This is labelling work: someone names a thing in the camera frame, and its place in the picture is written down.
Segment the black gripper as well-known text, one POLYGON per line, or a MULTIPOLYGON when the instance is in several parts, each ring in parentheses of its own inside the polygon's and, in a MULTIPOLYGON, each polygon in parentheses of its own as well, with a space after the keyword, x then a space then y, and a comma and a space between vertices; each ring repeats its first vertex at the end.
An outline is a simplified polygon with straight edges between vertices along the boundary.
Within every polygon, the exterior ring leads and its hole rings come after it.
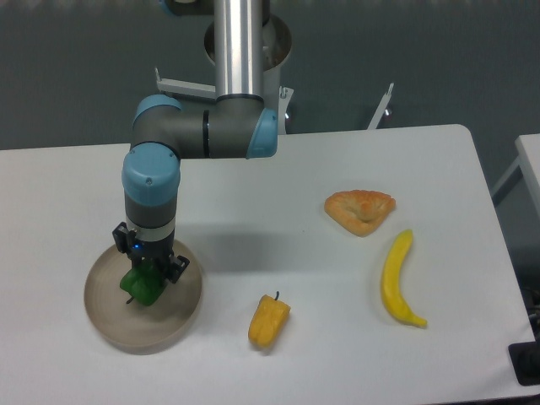
POLYGON ((166 280, 176 284, 181 275, 190 265, 190 260, 173 253, 174 232, 157 241, 147 241, 138 238, 135 230, 129 229, 126 222, 120 222, 112 231, 116 249, 125 255, 131 266, 138 266, 144 258, 165 261, 163 274, 166 280))

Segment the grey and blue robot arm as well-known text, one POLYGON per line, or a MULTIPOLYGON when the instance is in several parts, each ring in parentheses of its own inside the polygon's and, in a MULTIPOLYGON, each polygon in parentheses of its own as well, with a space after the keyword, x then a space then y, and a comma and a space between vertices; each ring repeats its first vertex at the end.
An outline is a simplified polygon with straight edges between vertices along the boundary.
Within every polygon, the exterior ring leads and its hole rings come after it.
POLYGON ((148 259, 162 279, 175 283, 188 266, 173 251, 181 161, 271 157, 278 147, 278 114, 263 99, 267 1, 163 1, 161 6, 176 16, 213 15, 216 106, 188 113, 164 94, 139 103, 121 171, 126 220, 112 234, 133 266, 148 259))

